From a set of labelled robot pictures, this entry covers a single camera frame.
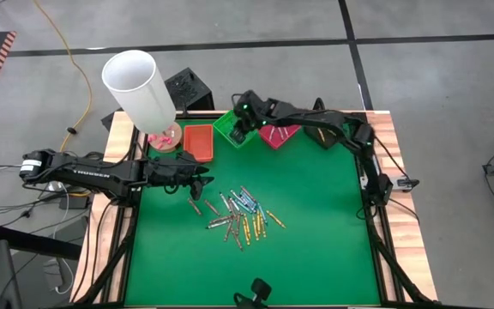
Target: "wooden board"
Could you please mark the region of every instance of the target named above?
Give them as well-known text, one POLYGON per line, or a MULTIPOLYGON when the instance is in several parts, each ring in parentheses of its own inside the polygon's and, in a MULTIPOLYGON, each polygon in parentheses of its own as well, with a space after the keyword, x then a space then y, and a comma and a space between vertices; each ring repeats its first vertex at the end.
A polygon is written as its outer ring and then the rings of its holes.
MULTIPOLYGON (((190 114, 222 114, 227 111, 193 111, 190 114)), ((373 126, 379 139, 384 143, 386 148, 390 151, 397 163, 403 167, 403 159, 401 158, 400 147, 395 135, 394 124, 390 112, 386 111, 346 111, 346 112, 365 112, 368 122, 373 126)), ((134 125, 130 121, 129 117, 124 112, 116 112, 114 114, 113 123, 111 125, 110 135, 108 136, 108 143, 105 150, 105 161, 118 161, 129 150, 130 138, 133 134, 134 125)), ((139 136, 139 142, 142 144, 143 135, 139 136)), ((378 143, 376 143, 375 151, 377 153, 377 159, 379 165, 388 176, 401 176, 400 170, 395 166, 394 162, 390 160, 386 152, 378 143)), ((410 193, 392 193, 391 198, 403 203, 413 211, 413 199, 410 193)), ((90 223, 92 224, 89 230, 89 242, 91 248, 89 249, 88 264, 86 264, 87 257, 87 243, 84 240, 84 246, 81 251, 81 258, 79 260, 74 287, 72 289, 72 295, 78 289, 79 282, 83 270, 87 267, 87 274, 85 276, 84 283, 82 284, 77 299, 81 298, 90 287, 93 266, 96 265, 95 278, 108 262, 108 255, 111 247, 111 239, 113 237, 114 227, 116 225, 117 208, 112 207, 108 209, 103 220, 103 224, 100 230, 99 237, 99 254, 97 256, 96 263, 93 263, 94 258, 94 242, 96 240, 96 227, 105 206, 108 203, 108 199, 98 194, 93 200, 92 215, 90 223)), ((430 267, 426 258, 425 245, 420 233, 419 224, 417 220, 409 213, 407 213, 400 206, 390 202, 387 206, 388 219, 390 225, 390 231, 392 233, 392 241, 394 242, 396 258, 401 267, 409 275, 413 283, 415 283, 421 292, 429 298, 436 300, 436 290, 432 280, 430 267)), ((121 238, 129 225, 130 211, 125 215, 124 225, 122 229, 121 238)), ((383 272, 385 277, 385 285, 388 292, 389 299, 394 300, 394 286, 391 280, 389 268, 385 261, 382 260, 383 272)), ((121 278, 121 272, 123 269, 123 259, 114 270, 114 277, 111 282, 110 301, 117 300, 118 289, 121 278)))

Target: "green table surface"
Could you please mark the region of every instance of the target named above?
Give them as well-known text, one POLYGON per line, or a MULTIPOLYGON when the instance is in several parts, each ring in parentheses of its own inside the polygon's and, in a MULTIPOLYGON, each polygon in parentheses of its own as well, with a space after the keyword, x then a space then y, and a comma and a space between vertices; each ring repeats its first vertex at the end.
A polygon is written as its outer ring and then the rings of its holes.
POLYGON ((215 180, 196 202, 202 216, 187 203, 189 188, 143 190, 127 306, 230 306, 236 292, 252 296, 257 277, 273 288, 270 306, 380 303, 366 225, 355 215, 358 174, 345 148, 324 150, 299 130, 277 151, 259 136, 235 149, 215 132, 206 166, 215 180), (258 241, 251 225, 250 245, 241 228, 243 252, 233 237, 223 241, 226 226, 205 229, 216 215, 203 203, 226 214, 219 191, 240 192, 240 185, 286 225, 268 218, 268 237, 258 241))

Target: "red tray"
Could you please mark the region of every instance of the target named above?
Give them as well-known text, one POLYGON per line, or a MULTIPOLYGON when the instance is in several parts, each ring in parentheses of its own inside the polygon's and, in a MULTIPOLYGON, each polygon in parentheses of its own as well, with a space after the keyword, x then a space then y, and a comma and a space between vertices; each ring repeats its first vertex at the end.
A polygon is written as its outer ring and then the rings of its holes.
POLYGON ((258 134, 261 136, 262 140, 266 142, 270 147, 274 149, 278 149, 283 145, 289 138, 291 138, 295 133, 297 133, 298 129, 300 129, 300 125, 291 125, 288 127, 280 127, 281 132, 283 133, 283 139, 281 139, 280 132, 278 128, 274 128, 274 134, 272 134, 272 139, 270 140, 270 133, 272 132, 272 125, 265 125, 259 131, 258 134))
POLYGON ((186 125, 184 127, 184 150, 193 154, 199 162, 213 160, 213 125, 186 125))

